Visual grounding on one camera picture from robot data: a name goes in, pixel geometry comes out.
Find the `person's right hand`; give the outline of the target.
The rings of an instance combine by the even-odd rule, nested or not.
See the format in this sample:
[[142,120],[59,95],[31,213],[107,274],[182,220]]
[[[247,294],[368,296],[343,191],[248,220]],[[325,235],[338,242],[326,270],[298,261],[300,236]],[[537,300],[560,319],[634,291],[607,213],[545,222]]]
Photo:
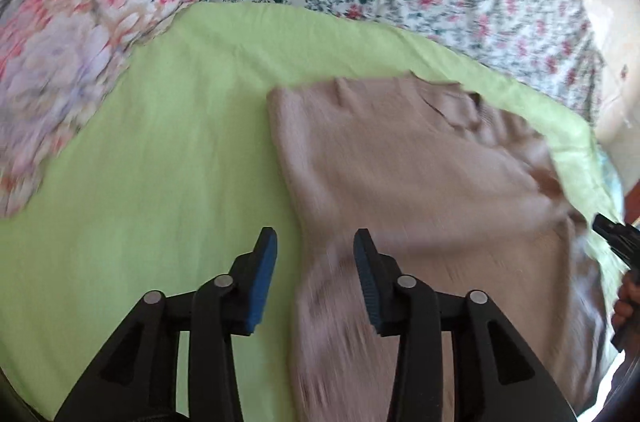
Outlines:
[[612,326],[615,331],[623,327],[624,324],[634,316],[634,310],[640,303],[639,286],[636,283],[636,274],[626,272],[623,277],[620,289],[617,292],[617,300],[614,303],[612,315]]

